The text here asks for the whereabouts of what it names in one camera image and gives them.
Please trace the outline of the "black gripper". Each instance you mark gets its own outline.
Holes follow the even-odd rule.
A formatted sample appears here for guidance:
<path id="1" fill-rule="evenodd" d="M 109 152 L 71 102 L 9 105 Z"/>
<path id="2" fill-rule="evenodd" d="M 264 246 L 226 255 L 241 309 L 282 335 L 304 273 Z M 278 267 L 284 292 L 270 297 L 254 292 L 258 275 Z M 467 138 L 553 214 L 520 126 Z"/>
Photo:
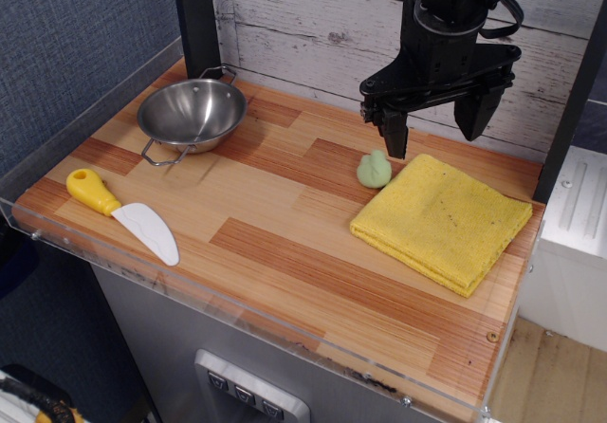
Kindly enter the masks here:
<path id="1" fill-rule="evenodd" d="M 522 56 L 517 46 L 477 41 L 496 33 L 483 30 L 486 18 L 481 9 L 463 24 L 449 23 L 421 0 L 404 1 L 398 55 L 359 87 L 361 116 L 377 128 L 390 157 L 406 157 L 408 114 L 443 103 L 454 104 L 466 140 L 483 134 Z"/>

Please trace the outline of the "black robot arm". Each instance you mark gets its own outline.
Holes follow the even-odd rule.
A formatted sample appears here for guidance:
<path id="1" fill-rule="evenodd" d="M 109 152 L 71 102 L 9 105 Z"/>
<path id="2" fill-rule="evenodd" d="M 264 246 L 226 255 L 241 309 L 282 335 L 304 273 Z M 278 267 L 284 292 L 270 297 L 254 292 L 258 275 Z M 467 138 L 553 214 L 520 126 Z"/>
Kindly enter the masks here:
<path id="1" fill-rule="evenodd" d="M 466 140 L 483 134 L 522 56 L 501 40 L 523 20 L 516 0 L 403 0 L 397 56 L 359 86 L 389 156 L 406 156 L 409 114 L 436 105 L 453 103 Z"/>

